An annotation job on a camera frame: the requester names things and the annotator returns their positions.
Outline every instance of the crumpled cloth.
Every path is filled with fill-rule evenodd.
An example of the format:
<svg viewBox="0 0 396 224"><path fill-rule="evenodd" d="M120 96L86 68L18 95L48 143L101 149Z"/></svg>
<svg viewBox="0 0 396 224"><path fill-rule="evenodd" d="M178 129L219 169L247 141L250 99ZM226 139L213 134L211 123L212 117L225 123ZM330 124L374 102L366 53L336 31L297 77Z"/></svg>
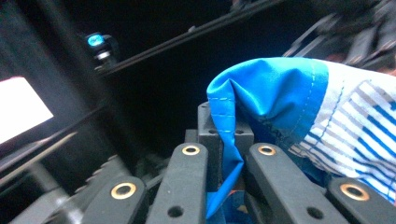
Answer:
<svg viewBox="0 0 396 224"><path fill-rule="evenodd" d="M234 145L236 105L284 150L325 173L357 178L395 203L396 77L305 58L255 59L219 74L207 97L224 143L225 179L208 194L206 217L244 165Z"/></svg>

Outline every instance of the blue light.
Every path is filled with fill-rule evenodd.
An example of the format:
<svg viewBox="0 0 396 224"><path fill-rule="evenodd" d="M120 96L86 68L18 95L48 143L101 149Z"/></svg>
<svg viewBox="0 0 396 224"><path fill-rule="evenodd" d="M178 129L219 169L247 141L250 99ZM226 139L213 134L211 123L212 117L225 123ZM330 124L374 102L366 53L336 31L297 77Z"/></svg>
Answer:
<svg viewBox="0 0 396 224"><path fill-rule="evenodd" d="M101 35L93 35L90 36L90 38L88 38L88 44L91 47L96 47L98 45L101 45L105 42L105 40L103 39L103 37Z"/></svg>

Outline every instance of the brass grommet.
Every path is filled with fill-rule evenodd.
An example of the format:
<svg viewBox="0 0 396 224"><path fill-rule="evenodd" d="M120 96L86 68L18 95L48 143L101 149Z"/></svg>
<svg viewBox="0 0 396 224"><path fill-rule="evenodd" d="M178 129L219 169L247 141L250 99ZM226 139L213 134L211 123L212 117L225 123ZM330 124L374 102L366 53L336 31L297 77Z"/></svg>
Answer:
<svg viewBox="0 0 396 224"><path fill-rule="evenodd" d="M274 156L276 154L276 150L269 146L260 146L258 150L262 155L265 156Z"/></svg>
<svg viewBox="0 0 396 224"><path fill-rule="evenodd" d="M195 146L187 146L187 147L183 147L181 151L183 152L184 155L194 156L199 153L200 149Z"/></svg>
<svg viewBox="0 0 396 224"><path fill-rule="evenodd" d="M128 188L124 192L120 192L121 188ZM136 192L136 185L133 183L120 183L111 190L111 197L117 200L123 200L131 197Z"/></svg>
<svg viewBox="0 0 396 224"><path fill-rule="evenodd" d="M342 184L340 190L346 196L356 201L368 201L370 199L370 195L365 189L354 184Z"/></svg>

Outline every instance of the screw hole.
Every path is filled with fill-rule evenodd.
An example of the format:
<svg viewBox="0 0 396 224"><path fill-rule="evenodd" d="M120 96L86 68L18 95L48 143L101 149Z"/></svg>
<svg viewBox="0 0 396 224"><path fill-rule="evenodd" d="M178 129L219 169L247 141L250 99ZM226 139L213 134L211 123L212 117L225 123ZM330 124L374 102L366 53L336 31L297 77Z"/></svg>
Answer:
<svg viewBox="0 0 396 224"><path fill-rule="evenodd" d="M274 156L276 154L276 150L274 148L268 147L268 146L259 147L259 152L262 155L266 155L266 156Z"/></svg>
<svg viewBox="0 0 396 224"><path fill-rule="evenodd" d="M200 149L195 146L187 146L187 147L183 147L181 151L183 152L184 155L194 156L199 153Z"/></svg>
<svg viewBox="0 0 396 224"><path fill-rule="evenodd" d="M186 151L188 152L195 152L197 149L193 148L193 147L188 147L186 148Z"/></svg>
<svg viewBox="0 0 396 224"><path fill-rule="evenodd" d="M343 184L340 186L341 191L349 198L357 201L368 201L369 193L361 187L354 184Z"/></svg>
<svg viewBox="0 0 396 224"><path fill-rule="evenodd" d="M360 190L358 190L358 189L355 189L355 188L352 188L352 187L348 187L348 188L346 188L346 190L349 193L351 193L351 194L353 194L353 195L355 195L357 197L363 196L363 193Z"/></svg>
<svg viewBox="0 0 396 224"><path fill-rule="evenodd" d="M306 211L308 212L309 216L315 219L323 219L322 211L318 210L316 207L308 207Z"/></svg>
<svg viewBox="0 0 396 224"><path fill-rule="evenodd" d="M183 216L183 208L180 206L173 206L168 210L169 217L181 217Z"/></svg>
<svg viewBox="0 0 396 224"><path fill-rule="evenodd" d="M134 195L136 185L133 183L120 183L111 190L111 197L117 200L123 200Z"/></svg>
<svg viewBox="0 0 396 224"><path fill-rule="evenodd" d="M119 189L117 189L117 193L118 193L119 195L124 195L124 194L127 194L130 190L131 190L131 187L129 187L129 186L122 186L122 187L120 187Z"/></svg>

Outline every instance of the bright screen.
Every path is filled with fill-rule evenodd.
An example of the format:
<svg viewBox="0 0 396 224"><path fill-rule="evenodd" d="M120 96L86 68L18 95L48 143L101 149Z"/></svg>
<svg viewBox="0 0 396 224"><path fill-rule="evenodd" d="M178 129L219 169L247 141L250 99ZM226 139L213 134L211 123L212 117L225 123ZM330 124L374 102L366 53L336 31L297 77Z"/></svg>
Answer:
<svg viewBox="0 0 396 224"><path fill-rule="evenodd" d="M0 144L52 117L25 78L0 81Z"/></svg>

